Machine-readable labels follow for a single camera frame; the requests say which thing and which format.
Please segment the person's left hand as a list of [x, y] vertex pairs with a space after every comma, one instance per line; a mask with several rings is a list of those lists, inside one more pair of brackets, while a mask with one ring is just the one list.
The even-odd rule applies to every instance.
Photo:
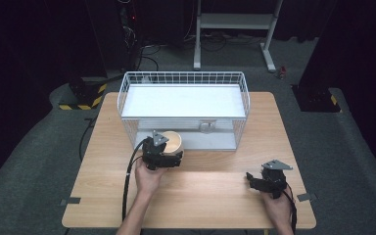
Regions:
[[167, 168], [150, 170], [141, 159], [138, 159], [135, 165], [137, 194], [152, 197], [159, 188], [161, 179], [166, 172]]

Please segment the clear jar with white lid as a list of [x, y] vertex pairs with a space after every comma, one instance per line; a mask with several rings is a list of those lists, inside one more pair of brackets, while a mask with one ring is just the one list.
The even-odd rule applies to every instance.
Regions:
[[215, 130], [215, 121], [214, 120], [202, 120], [199, 124], [199, 130], [205, 134], [213, 133]]

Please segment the grey tape strip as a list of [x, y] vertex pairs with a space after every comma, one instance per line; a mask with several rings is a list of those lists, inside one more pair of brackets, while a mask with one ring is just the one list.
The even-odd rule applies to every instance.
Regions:
[[314, 193], [305, 193], [297, 196], [300, 202], [317, 200], [317, 196]]
[[81, 198], [79, 197], [69, 197], [69, 198], [62, 199], [59, 205], [63, 207], [69, 204], [79, 204], [80, 201], [81, 201]]

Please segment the white wire two-tier rack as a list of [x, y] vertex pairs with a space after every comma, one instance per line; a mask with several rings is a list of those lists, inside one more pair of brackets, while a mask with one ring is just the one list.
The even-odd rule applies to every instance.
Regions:
[[[235, 151], [250, 111], [247, 81], [240, 71], [129, 71], [117, 110], [130, 143], [175, 131], [187, 150]], [[214, 120], [215, 130], [199, 130]]]

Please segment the black base with yellow stripes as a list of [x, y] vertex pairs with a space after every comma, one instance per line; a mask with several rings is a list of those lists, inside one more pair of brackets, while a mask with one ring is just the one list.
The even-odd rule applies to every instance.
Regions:
[[96, 109], [102, 100], [106, 87], [106, 82], [86, 82], [79, 78], [68, 84], [68, 88], [58, 106], [64, 111]]
[[292, 91], [302, 112], [339, 113], [341, 108], [336, 97], [327, 88], [311, 88], [293, 85]]

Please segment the dark equipment tower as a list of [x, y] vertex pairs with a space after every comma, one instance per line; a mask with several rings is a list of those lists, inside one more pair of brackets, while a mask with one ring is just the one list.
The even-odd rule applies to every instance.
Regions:
[[133, 70], [139, 47], [134, 2], [85, 0], [85, 3], [105, 70]]

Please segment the white metal stand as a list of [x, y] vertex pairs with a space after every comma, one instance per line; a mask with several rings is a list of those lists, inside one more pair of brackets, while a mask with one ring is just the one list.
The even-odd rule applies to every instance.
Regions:
[[193, 69], [201, 69], [201, 30], [202, 29], [249, 29], [266, 30], [265, 41], [262, 42], [260, 50], [262, 52], [267, 70], [276, 71], [276, 66], [269, 52], [269, 46], [272, 40], [274, 30], [280, 15], [284, 0], [276, 0], [274, 11], [271, 14], [220, 14], [203, 13], [202, 0], [197, 0], [196, 13], [196, 39], [193, 58]]

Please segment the person's right hand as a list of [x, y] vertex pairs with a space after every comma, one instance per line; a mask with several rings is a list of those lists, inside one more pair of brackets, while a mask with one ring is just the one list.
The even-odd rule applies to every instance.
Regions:
[[281, 196], [273, 199], [270, 193], [261, 192], [266, 212], [272, 224], [280, 229], [281, 227], [291, 227], [292, 222], [292, 199], [291, 190], [287, 187]]

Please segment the cream ceramic cup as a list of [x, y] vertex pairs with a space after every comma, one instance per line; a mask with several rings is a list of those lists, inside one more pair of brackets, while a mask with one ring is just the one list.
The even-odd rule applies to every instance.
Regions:
[[167, 138], [164, 148], [164, 154], [166, 156], [173, 156], [184, 150], [182, 138], [179, 133], [166, 131], [162, 133], [162, 136]]

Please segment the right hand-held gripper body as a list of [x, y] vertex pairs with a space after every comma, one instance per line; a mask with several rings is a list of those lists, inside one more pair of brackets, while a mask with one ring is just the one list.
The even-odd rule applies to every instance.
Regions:
[[262, 191], [271, 193], [273, 199], [278, 199], [288, 185], [285, 170], [293, 168], [278, 160], [272, 160], [262, 165], [261, 176], [263, 180]]

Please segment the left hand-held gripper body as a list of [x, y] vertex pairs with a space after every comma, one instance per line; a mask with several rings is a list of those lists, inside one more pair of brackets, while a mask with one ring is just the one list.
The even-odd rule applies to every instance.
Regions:
[[163, 168], [165, 161], [177, 160], [175, 155], [166, 156], [164, 154], [166, 141], [167, 138], [157, 131], [153, 131], [151, 136], [142, 141], [142, 161], [147, 165], [148, 169]]

